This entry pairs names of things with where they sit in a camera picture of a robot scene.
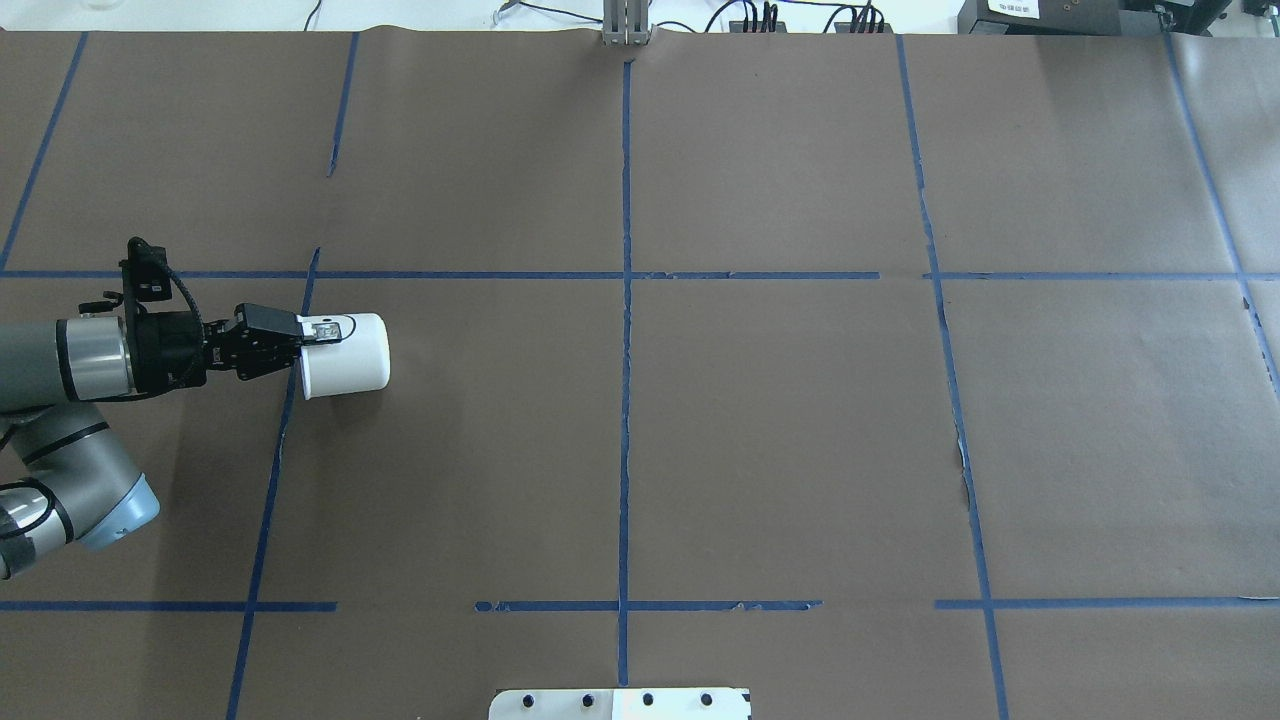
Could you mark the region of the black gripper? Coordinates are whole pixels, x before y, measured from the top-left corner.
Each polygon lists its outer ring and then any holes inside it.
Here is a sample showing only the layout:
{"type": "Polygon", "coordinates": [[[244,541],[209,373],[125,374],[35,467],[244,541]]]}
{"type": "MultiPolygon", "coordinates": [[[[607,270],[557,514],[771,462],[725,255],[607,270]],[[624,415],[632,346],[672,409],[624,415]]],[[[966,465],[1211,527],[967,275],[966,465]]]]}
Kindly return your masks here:
{"type": "Polygon", "coordinates": [[[200,322],[193,311],[132,310],[132,389],[166,393],[204,386],[207,373],[252,380],[292,369],[303,334],[298,316],[241,304],[230,319],[200,322]]]}

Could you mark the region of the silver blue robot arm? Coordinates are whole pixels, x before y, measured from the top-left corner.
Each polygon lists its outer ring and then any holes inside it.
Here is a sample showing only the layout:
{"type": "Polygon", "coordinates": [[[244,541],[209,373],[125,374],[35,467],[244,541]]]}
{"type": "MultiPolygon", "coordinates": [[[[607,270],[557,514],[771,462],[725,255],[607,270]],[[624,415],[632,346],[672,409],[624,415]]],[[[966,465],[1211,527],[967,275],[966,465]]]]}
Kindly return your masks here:
{"type": "Polygon", "coordinates": [[[3,327],[3,443],[23,475],[3,484],[3,578],[67,544],[102,550],[152,521],[160,502],[100,411],[287,369],[306,342],[294,313],[241,304],[224,320],[192,311],[79,316],[3,327]]]}

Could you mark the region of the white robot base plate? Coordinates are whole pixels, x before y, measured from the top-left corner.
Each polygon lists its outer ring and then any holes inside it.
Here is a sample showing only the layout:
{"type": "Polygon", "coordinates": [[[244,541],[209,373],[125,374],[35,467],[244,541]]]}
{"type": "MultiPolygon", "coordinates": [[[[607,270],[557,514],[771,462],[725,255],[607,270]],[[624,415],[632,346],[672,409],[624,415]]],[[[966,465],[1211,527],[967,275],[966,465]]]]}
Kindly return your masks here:
{"type": "Polygon", "coordinates": [[[732,687],[509,689],[489,719],[751,719],[750,691],[732,687]]]}

